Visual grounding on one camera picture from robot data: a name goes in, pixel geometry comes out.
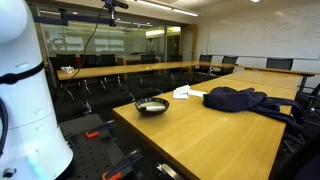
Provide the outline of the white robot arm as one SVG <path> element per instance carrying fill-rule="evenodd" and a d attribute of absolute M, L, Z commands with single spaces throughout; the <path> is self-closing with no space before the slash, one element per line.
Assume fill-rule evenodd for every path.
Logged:
<path fill-rule="evenodd" d="M 3 180 L 55 180 L 73 152 L 57 124 L 32 13 L 25 0 L 0 0 Z"/>

